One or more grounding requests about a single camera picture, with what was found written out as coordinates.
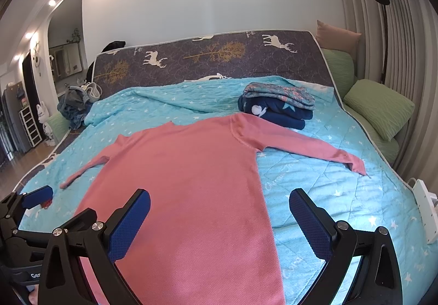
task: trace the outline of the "green cushion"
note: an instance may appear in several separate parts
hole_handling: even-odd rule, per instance
[[[358,80],[343,100],[375,128],[384,141],[391,139],[410,119],[414,103],[372,80]]]
[[[63,115],[57,111],[47,119],[47,123],[52,128],[55,142],[58,144],[69,130],[69,120],[65,119]]]
[[[358,120],[358,122],[362,125],[365,131],[368,132],[372,141],[375,143],[375,145],[380,150],[380,152],[382,152],[383,156],[388,161],[388,163],[389,164],[394,163],[400,150],[397,141],[394,138],[390,142],[383,140],[382,137],[380,137],[380,135],[374,129],[374,127],[367,121],[367,119],[365,119],[365,117],[354,111],[347,104],[344,104],[344,107],[345,107],[345,111],[350,113],[356,120]]]
[[[322,48],[321,50],[327,61],[328,68],[332,73],[339,95],[341,96],[341,99],[343,99],[354,84],[353,59],[346,52],[325,48]]]

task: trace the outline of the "metal bolt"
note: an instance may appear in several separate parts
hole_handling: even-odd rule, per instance
[[[97,221],[91,226],[94,231],[100,231],[103,228],[103,222]]]
[[[337,225],[338,225],[338,228],[340,228],[341,230],[344,230],[344,231],[348,230],[348,224],[345,221],[339,221],[337,223]]]
[[[55,228],[52,233],[54,236],[59,236],[60,234],[62,234],[62,228]]]
[[[388,234],[388,229],[387,228],[385,228],[385,227],[383,227],[383,226],[380,226],[379,227],[379,232],[381,233],[381,234]]]

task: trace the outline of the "wooden floor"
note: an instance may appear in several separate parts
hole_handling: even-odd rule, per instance
[[[0,168],[0,200],[7,196],[25,176],[38,163],[42,162],[54,149],[45,142],[41,142],[36,148],[32,148],[24,155],[16,155]]]

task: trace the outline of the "pink pillow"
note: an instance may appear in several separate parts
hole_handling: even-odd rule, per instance
[[[334,27],[318,20],[316,41],[321,48],[347,52],[356,60],[356,47],[362,33]]]

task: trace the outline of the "power strip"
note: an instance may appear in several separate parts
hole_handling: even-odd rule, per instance
[[[434,243],[438,238],[438,215],[429,196],[428,189],[422,180],[417,179],[415,182],[413,195],[420,209],[428,244]]]

